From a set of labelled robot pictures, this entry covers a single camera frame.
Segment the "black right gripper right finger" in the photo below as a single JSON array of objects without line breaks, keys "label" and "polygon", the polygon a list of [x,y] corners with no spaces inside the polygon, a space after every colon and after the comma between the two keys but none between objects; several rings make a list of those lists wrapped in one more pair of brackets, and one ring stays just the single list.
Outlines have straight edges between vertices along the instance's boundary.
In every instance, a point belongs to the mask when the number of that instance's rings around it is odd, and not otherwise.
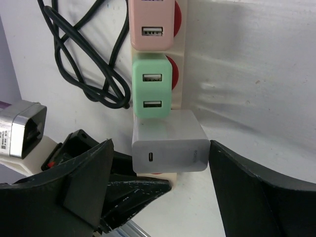
[{"label": "black right gripper right finger", "polygon": [[228,237],[314,237],[316,185],[242,157],[217,141],[209,166]]}]

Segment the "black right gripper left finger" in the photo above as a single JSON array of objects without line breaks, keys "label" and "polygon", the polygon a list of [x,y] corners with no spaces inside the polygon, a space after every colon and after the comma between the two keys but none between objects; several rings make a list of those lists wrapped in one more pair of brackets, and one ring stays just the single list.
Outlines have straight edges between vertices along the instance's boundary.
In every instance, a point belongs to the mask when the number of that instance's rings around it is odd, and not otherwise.
[{"label": "black right gripper left finger", "polygon": [[0,185],[2,237],[91,237],[98,229],[114,145],[106,140],[82,155]]}]

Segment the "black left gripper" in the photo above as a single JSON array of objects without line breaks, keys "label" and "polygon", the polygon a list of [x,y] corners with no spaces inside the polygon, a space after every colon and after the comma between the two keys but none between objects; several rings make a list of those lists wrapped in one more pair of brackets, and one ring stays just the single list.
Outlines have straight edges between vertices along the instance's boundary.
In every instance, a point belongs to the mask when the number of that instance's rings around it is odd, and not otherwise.
[{"label": "black left gripper", "polygon": [[[79,129],[58,143],[41,166],[42,171],[69,161],[99,143]],[[114,151],[112,174],[136,176],[132,156]],[[152,201],[171,191],[171,183],[162,179],[110,179],[100,219],[100,232],[109,233],[133,218]]]}]

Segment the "white charger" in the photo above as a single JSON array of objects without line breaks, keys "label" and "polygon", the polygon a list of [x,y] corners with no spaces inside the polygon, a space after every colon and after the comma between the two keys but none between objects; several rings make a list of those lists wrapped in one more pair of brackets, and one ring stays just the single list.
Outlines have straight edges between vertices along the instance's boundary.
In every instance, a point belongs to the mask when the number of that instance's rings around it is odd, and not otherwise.
[{"label": "white charger", "polygon": [[191,110],[165,118],[134,118],[132,165],[135,173],[204,171],[210,140]]}]

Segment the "beige power strip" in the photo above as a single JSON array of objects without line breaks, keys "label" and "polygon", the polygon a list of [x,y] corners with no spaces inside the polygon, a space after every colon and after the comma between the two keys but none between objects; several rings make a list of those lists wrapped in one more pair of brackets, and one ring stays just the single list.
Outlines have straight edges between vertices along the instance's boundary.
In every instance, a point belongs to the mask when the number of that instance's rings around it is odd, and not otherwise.
[{"label": "beige power strip", "polygon": [[135,53],[163,53],[172,66],[172,109],[180,109],[182,104],[182,89],[185,62],[185,38],[187,26],[188,1],[175,0],[174,13],[174,41],[166,51],[138,51],[131,50],[131,58]]}]

